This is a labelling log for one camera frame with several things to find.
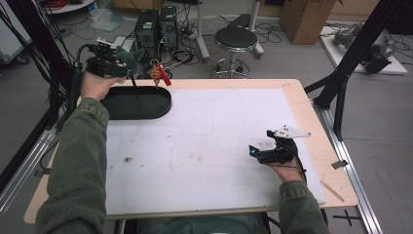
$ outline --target red clip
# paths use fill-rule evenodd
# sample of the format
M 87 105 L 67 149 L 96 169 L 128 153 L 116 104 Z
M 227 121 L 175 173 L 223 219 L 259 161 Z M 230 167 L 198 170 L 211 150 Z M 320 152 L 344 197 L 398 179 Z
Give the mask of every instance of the red clip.
M 167 86 L 170 86 L 172 83 L 170 82 L 170 79 L 168 78 L 165 71 L 162 69 L 162 67 L 158 63 L 156 63 L 155 66 L 156 68 L 158 68 L 159 72 L 161 72 L 161 78 L 164 80 L 165 84 Z

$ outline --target stool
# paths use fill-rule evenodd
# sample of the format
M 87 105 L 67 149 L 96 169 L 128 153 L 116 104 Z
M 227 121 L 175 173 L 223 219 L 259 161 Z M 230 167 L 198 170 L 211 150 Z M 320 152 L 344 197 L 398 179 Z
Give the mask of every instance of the stool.
M 247 52 L 255 48 L 257 37 L 243 27 L 225 27 L 215 34 L 215 43 L 218 47 L 231 52 L 230 58 L 221 59 L 213 68 L 212 74 L 223 78 L 221 74 L 227 74 L 232 78 L 234 74 L 249 78 L 249 67 L 245 62 L 236 59 L 236 52 Z

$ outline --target hand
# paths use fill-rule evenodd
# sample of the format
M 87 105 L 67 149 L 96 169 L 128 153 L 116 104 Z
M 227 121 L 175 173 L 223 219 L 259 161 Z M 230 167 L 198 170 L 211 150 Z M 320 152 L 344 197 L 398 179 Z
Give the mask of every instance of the hand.
M 113 84 L 121 82 L 124 79 L 125 77 L 106 79 L 87 71 L 82 78 L 80 95 L 82 98 L 93 98 L 97 101 L 101 101 L 106 97 Z
M 294 180 L 303 181 L 303 177 L 301 176 L 300 169 L 298 168 L 295 159 L 284 164 L 269 164 L 268 166 L 276 172 L 282 182 Z

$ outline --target green jacket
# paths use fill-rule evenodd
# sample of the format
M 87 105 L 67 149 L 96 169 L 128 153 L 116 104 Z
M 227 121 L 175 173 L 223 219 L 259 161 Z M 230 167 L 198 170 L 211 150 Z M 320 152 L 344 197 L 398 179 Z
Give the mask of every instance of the green jacket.
M 36 233 L 103 233 L 108 117 L 100 102 L 85 98 L 64 124 Z M 281 185 L 280 223 L 282 233 L 328 233 L 302 181 Z

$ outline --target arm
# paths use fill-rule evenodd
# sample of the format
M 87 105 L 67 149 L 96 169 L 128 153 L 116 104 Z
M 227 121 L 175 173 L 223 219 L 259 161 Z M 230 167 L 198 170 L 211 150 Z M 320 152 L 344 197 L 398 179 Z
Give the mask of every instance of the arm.
M 282 180 L 280 186 L 282 233 L 329 233 L 323 221 L 319 204 L 303 181 L 295 160 L 282 165 L 269 166 Z
M 48 181 L 49 198 L 36 216 L 36 233 L 103 232 L 109 114 L 98 101 L 118 81 L 84 76 L 83 99 L 60 134 Z

